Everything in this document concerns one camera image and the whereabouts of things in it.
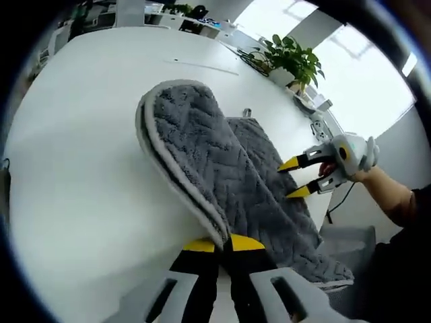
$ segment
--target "white table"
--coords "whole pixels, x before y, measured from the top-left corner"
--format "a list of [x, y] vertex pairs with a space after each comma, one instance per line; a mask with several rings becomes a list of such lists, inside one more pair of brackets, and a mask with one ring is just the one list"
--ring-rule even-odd
[[[185, 242], [205, 235], [135, 136], [142, 95], [180, 78], [206, 83], [226, 116], [251, 108], [283, 159], [316, 143], [285, 93], [219, 42], [155, 28], [74, 38], [26, 94], [5, 150], [13, 245], [62, 322], [101, 321], [126, 291], [167, 269]], [[317, 166], [293, 175], [306, 184]], [[317, 227], [329, 199], [306, 199]], [[228, 283], [220, 286], [227, 294]], [[230, 302], [219, 297], [213, 322], [235, 322]]]

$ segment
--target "wall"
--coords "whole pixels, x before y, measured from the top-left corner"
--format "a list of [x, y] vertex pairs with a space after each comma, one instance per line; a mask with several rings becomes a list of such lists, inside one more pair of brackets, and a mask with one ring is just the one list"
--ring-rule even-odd
[[[392, 178], [409, 188], [431, 183], [431, 151], [415, 108], [409, 110], [376, 140], [380, 147], [378, 165]], [[350, 183], [333, 193], [331, 209], [345, 196]], [[374, 225], [378, 241], [388, 241], [400, 228], [387, 219], [366, 189], [354, 186], [344, 204], [333, 212], [340, 225]]]

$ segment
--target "folded towel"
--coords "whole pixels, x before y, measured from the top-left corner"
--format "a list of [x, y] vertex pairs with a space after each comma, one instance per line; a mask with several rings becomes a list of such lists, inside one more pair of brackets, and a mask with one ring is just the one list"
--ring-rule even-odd
[[328, 288], [352, 273], [316, 249], [321, 237], [296, 188], [277, 173], [281, 159], [257, 121], [226, 119], [211, 90], [189, 80], [163, 82], [136, 114], [137, 137], [163, 177], [222, 247], [230, 233], [262, 242], [278, 266]]

